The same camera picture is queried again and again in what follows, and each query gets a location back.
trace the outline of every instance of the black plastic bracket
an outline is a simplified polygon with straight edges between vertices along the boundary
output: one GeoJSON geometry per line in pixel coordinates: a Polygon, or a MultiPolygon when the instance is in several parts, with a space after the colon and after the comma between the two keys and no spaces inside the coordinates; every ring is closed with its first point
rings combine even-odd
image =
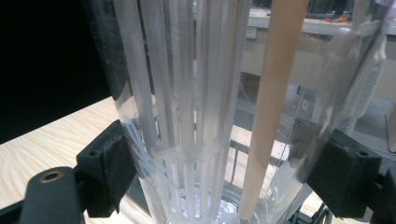
{"type": "Polygon", "coordinates": [[[56,167],[34,176],[25,199],[0,210],[0,223],[83,223],[110,217],[131,186],[135,168],[120,121],[99,134],[77,155],[78,165],[56,167]]]}
{"type": "Polygon", "coordinates": [[[382,157],[338,130],[323,148],[312,148],[310,142],[318,129],[309,121],[296,120],[294,124],[290,164],[303,158],[316,160],[309,173],[302,164],[297,178],[307,176],[298,179],[306,179],[336,217],[363,217],[368,206],[376,223],[396,222],[396,167],[380,175],[382,157]]]}

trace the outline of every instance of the dark background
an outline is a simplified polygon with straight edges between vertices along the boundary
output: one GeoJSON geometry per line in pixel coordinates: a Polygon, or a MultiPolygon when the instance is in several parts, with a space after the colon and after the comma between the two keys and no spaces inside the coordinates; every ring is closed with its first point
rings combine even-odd
{"type": "Polygon", "coordinates": [[[80,1],[0,1],[0,144],[110,95],[80,1]]]}

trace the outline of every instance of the vertical plastic rod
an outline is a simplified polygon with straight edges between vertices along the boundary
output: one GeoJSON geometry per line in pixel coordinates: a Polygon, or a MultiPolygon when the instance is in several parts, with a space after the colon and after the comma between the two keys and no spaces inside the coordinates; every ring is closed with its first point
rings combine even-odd
{"type": "Polygon", "coordinates": [[[186,209],[188,219],[195,219],[195,185],[194,185],[194,166],[191,163],[184,164],[184,187],[186,190],[186,209]]]}
{"type": "Polygon", "coordinates": [[[172,172],[172,180],[177,185],[177,189],[171,186],[172,200],[175,203],[175,212],[177,214],[177,218],[182,218],[183,212],[182,212],[181,198],[180,198],[180,180],[179,180],[178,162],[174,162],[171,164],[171,172],[172,172]]]}
{"type": "Polygon", "coordinates": [[[146,148],[151,148],[158,138],[152,114],[149,74],[137,3],[136,1],[116,0],[114,6],[141,129],[145,137],[146,148]]]}
{"type": "Polygon", "coordinates": [[[246,42],[246,29],[248,26],[248,15],[251,8],[251,1],[246,0],[237,0],[236,6],[232,7],[232,12],[236,13],[234,15],[235,21],[232,21],[231,24],[234,25],[233,33],[234,41],[231,44],[230,48],[233,50],[230,52],[233,57],[231,58],[231,71],[230,78],[231,82],[229,82],[229,87],[227,93],[225,94],[228,98],[224,102],[230,102],[228,105],[223,106],[222,114],[226,118],[224,120],[224,130],[231,130],[233,127],[233,115],[236,107],[236,95],[238,93],[239,81],[241,76],[241,65],[242,65],[242,56],[243,50],[246,42]]]}
{"type": "Polygon", "coordinates": [[[224,182],[222,179],[219,179],[221,177],[221,175],[219,175],[219,171],[220,171],[220,155],[217,154],[213,157],[212,160],[212,166],[211,166],[211,171],[210,173],[212,173],[212,185],[210,186],[210,190],[212,191],[211,197],[210,197],[210,212],[211,213],[217,213],[219,211],[218,207],[214,207],[217,204],[217,200],[218,198],[220,198],[220,194],[222,192],[222,189],[219,189],[219,181],[224,182]]]}
{"type": "MultiPolygon", "coordinates": [[[[227,142],[227,145],[221,144],[222,147],[228,147],[229,144],[227,142]]],[[[213,178],[213,194],[212,194],[212,199],[213,199],[213,204],[216,205],[217,207],[213,207],[212,211],[214,214],[217,214],[219,212],[219,204],[221,201],[221,193],[223,189],[223,184],[224,184],[224,178],[222,178],[225,175],[225,169],[226,166],[219,166],[219,164],[224,164],[227,162],[228,159],[228,148],[227,150],[225,148],[222,149],[219,155],[215,157],[215,163],[217,164],[213,172],[215,172],[215,176],[213,178]]]]}
{"type": "Polygon", "coordinates": [[[178,139],[178,123],[168,67],[163,1],[152,0],[140,3],[160,117],[161,136],[166,147],[174,147],[178,139]]]}
{"type": "Polygon", "coordinates": [[[192,1],[169,1],[172,62],[178,99],[180,140],[183,150],[192,150],[193,129],[193,12],[192,1]]]}
{"type": "Polygon", "coordinates": [[[200,88],[199,106],[201,128],[199,139],[203,141],[214,139],[218,134],[219,102],[221,102],[222,59],[219,55],[221,14],[223,1],[200,1],[197,15],[197,70],[200,88]]]}
{"type": "Polygon", "coordinates": [[[207,216],[207,197],[209,193],[209,181],[207,181],[210,173],[210,162],[209,161],[203,161],[201,162],[200,166],[200,179],[201,179],[201,185],[200,185],[200,217],[206,217],[207,216]]]}

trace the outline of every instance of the screw hole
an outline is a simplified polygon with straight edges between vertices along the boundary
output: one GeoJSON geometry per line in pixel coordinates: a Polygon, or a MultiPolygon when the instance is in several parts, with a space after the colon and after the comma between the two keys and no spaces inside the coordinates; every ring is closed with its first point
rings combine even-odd
{"type": "Polygon", "coordinates": [[[360,152],[359,152],[359,155],[360,155],[360,156],[368,156],[369,154],[367,154],[367,152],[360,151],[360,152]]]}
{"type": "Polygon", "coordinates": [[[97,156],[99,155],[99,153],[97,151],[91,151],[90,152],[90,156],[97,156]]]}
{"type": "Polygon", "coordinates": [[[49,182],[52,182],[52,181],[55,181],[55,180],[61,178],[63,175],[64,175],[64,173],[61,171],[50,172],[48,174],[45,174],[43,177],[41,177],[40,182],[41,183],[49,183],[49,182]]]}

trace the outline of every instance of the wooden table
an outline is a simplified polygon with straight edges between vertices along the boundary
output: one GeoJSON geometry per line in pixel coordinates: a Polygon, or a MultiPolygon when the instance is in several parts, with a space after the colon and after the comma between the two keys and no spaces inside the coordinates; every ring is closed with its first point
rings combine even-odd
{"type": "MultiPolygon", "coordinates": [[[[34,175],[56,166],[75,167],[77,154],[87,146],[111,122],[118,119],[111,98],[83,108],[69,116],[24,134],[0,145],[0,209],[20,201],[24,197],[27,182],[34,175]]],[[[249,145],[251,132],[233,127],[232,139],[249,145]]],[[[234,149],[229,154],[226,179],[232,172],[234,149]]],[[[247,155],[240,155],[239,174],[233,183],[242,187],[247,155]]],[[[321,200],[312,194],[302,211],[312,215],[321,200]]],[[[87,223],[151,223],[151,218],[125,196],[120,203],[120,213],[110,218],[88,218],[87,223]]],[[[335,219],[333,223],[359,223],[352,219],[335,219]]]]}

